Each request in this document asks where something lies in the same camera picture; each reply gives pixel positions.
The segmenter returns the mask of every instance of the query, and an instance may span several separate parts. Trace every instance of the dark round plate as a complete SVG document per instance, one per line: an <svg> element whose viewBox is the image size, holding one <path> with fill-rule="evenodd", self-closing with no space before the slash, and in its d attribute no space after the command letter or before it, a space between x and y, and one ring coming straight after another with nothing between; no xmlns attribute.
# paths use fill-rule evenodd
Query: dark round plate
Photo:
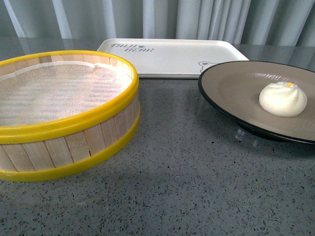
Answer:
<svg viewBox="0 0 315 236"><path fill-rule="evenodd" d="M296 117L278 117L259 104L259 94L270 83L297 84L308 102ZM315 145L315 73L294 66L263 61L217 64L199 77L199 89L217 110L245 130L271 140Z"/></svg>

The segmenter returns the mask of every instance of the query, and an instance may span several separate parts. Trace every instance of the black plate rim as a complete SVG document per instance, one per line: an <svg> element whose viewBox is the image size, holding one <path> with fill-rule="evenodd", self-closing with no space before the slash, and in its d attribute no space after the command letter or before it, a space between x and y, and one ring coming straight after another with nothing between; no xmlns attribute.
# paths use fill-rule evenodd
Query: black plate rim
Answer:
<svg viewBox="0 0 315 236"><path fill-rule="evenodd" d="M204 70L199 78L198 78L198 87L199 90L202 94L202 96L207 100L207 102L210 103L211 106L213 106L215 109L217 109L218 111L220 111L221 113L223 113L224 115L226 115L227 117L229 117L230 119L232 119L233 121L235 121L237 124L241 124L242 126L257 132L258 134L261 134L262 136L266 136L266 137L270 137L272 139L278 140L278 141L290 141L290 142L299 142L299 143L304 143L304 144L310 144L310 145L315 145L315 141L313 140L305 140L305 139L299 139L299 138L295 138L295 137L291 137L291 136L287 136L287 135L283 135L283 134L279 134L276 132L272 132L270 130L267 129L263 129L260 128L256 125L253 125L243 119L238 118L237 116L229 113L228 111L226 111L225 109L223 109L222 107L220 107L218 104L216 104L209 96L208 94L205 92L205 90L203 89L202 86L202 78L203 75L208 71L211 70L212 68L219 66L219 65L223 65L223 64L228 64L228 63L238 63L238 62L263 62L263 63L270 63L270 64L279 64L279 65L285 65L285 66L290 66L290 67L294 67L294 68L298 68L298 69L302 69L302 70L307 70L301 67L297 67L297 66L292 66L292 65L287 65L287 64L282 64L282 63L277 63L277 62L270 62L270 61L262 61L262 60L237 60L237 61L228 61L228 62L223 62L223 63L219 63L216 64L214 66L211 66L209 68L207 68L206 70Z"/></svg>

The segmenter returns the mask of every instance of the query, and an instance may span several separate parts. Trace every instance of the yellow plastic band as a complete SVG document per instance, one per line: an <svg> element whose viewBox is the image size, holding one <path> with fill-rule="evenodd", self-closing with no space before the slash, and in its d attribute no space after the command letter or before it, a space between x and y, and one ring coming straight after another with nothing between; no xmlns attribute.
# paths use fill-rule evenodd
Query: yellow plastic band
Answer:
<svg viewBox="0 0 315 236"><path fill-rule="evenodd" d="M79 132L81 130L99 124L116 115L123 108L125 108L138 94L139 77L134 66L124 58L107 53L77 50L46 52L4 60L0 62L0 66L27 59L64 54L97 55L121 61L132 69L132 82L129 87L120 95L118 95L111 101L87 112L83 112L81 114L68 118L43 122L39 124L0 126L0 144L20 144L37 142Z"/></svg>
<svg viewBox="0 0 315 236"><path fill-rule="evenodd" d="M112 155L117 153L119 150L121 150L130 141L130 139L133 137L133 135L137 131L137 128L139 126L139 121L140 121L140 109L138 112L138 117L135 120L133 126L127 133L125 133L125 135L123 135L119 140L117 140L111 146L107 147L105 150L87 159L84 159L82 161L79 161L70 165L42 170L42 171L14 172L14 171L1 170L0 178L5 179L5 180L10 180L10 181L19 181L19 182L45 181L45 180L52 180L52 179L62 178L65 176L70 176L70 175L82 172L84 170L87 170L107 160L109 157L111 157Z"/></svg>

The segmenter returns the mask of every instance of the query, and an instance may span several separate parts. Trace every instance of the white curtain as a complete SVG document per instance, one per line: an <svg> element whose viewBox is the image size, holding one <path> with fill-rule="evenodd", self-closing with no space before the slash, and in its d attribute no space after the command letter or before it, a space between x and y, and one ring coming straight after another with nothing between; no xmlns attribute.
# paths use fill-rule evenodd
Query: white curtain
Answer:
<svg viewBox="0 0 315 236"><path fill-rule="evenodd" d="M0 0L0 36L315 46L315 0Z"/></svg>

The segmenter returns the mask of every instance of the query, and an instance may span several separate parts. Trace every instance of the steamer basket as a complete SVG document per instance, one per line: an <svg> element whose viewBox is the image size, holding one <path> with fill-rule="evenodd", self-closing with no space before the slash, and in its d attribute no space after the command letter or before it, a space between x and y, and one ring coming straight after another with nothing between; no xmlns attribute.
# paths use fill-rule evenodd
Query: steamer basket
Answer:
<svg viewBox="0 0 315 236"><path fill-rule="evenodd" d="M77 115L41 123L0 126L2 179L43 181L84 171L118 152L137 130L139 78L134 66L123 58L92 51L33 54L0 62L0 76L55 61L111 65L126 74L131 83L110 101Z"/></svg>

